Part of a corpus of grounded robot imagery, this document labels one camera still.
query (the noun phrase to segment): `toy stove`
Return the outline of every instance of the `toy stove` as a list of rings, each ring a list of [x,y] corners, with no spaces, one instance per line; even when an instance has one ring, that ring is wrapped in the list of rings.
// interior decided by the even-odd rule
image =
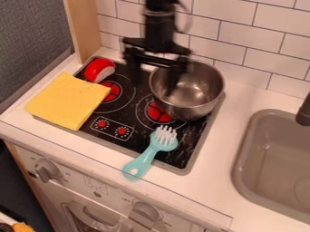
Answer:
[[[77,78],[85,80],[83,74],[86,66],[75,74]],[[179,146],[172,152],[159,152],[154,165],[178,174],[188,173],[216,113],[197,121],[176,121],[154,101],[149,88],[150,72],[142,71],[139,86],[131,83],[126,72],[125,64],[116,63],[115,74],[101,82],[111,87],[111,93],[80,131],[91,135],[87,135],[87,139],[137,157],[149,146],[150,134],[160,125],[168,125],[176,129]]]

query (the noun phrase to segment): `black stovetop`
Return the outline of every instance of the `black stovetop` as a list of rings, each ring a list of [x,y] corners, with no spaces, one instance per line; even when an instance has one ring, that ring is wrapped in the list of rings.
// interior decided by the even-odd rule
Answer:
[[[77,78],[85,80],[86,66],[75,74]],[[155,159],[185,169],[210,115],[197,121],[174,121],[153,100],[149,88],[150,73],[142,71],[142,83],[134,86],[126,72],[124,64],[116,63],[116,73],[101,82],[111,87],[111,93],[80,131],[142,153],[150,144],[150,134],[162,124],[169,125],[177,130],[179,146],[169,153],[159,152]]]

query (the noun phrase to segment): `faucet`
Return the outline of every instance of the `faucet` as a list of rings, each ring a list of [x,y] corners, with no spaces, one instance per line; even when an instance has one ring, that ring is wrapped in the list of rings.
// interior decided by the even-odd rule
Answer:
[[[306,96],[303,105],[299,108],[295,120],[302,126],[310,126],[310,92]]]

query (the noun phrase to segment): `tile backsplash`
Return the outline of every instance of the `tile backsplash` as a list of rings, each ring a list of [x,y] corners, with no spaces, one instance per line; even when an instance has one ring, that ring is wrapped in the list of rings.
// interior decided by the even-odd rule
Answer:
[[[181,0],[178,44],[226,79],[304,98],[310,91],[310,0]],[[143,0],[97,0],[102,45],[143,36]]]

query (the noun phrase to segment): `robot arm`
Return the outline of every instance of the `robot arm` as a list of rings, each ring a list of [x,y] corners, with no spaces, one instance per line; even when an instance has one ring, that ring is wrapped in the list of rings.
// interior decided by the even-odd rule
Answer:
[[[187,70],[190,49],[174,43],[176,31],[176,4],[179,0],[147,0],[144,9],[145,38],[124,38],[124,59],[126,60],[131,79],[139,84],[140,66],[142,63],[170,69],[170,94]],[[150,53],[176,54],[176,60],[147,55]]]

